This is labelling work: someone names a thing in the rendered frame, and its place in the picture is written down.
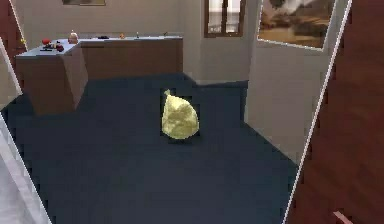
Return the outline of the brown kitchen counter cabinet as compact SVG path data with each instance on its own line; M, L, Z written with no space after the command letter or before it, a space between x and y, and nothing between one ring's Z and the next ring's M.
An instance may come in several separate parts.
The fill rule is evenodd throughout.
M60 41L64 50L37 47L16 56L16 77L37 115L75 110L90 80L183 71L180 36Z

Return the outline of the framed landscape painting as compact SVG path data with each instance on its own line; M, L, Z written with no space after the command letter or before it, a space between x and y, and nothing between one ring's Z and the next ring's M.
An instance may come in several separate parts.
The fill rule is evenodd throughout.
M322 49L336 0L262 0L259 41Z

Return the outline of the framed wall picture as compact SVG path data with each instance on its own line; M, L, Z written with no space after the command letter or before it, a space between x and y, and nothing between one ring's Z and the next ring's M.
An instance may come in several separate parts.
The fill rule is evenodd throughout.
M106 0L62 0L63 5L105 6Z

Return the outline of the brown wooden room door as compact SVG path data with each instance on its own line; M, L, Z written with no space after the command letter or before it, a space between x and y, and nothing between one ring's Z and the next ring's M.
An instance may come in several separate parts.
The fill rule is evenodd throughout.
M384 224L384 0L352 0L287 224Z

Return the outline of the brown framed window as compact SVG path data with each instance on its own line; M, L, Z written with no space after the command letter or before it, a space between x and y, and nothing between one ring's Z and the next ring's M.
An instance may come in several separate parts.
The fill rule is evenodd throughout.
M204 0L204 37L241 37L246 0Z

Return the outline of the yellow tied garbage bag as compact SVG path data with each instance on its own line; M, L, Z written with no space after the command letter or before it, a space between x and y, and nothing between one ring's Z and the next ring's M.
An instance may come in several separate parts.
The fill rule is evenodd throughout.
M199 118L191 103L181 97L164 91L166 96L161 117L161 130L172 139L185 140L195 135L199 129Z

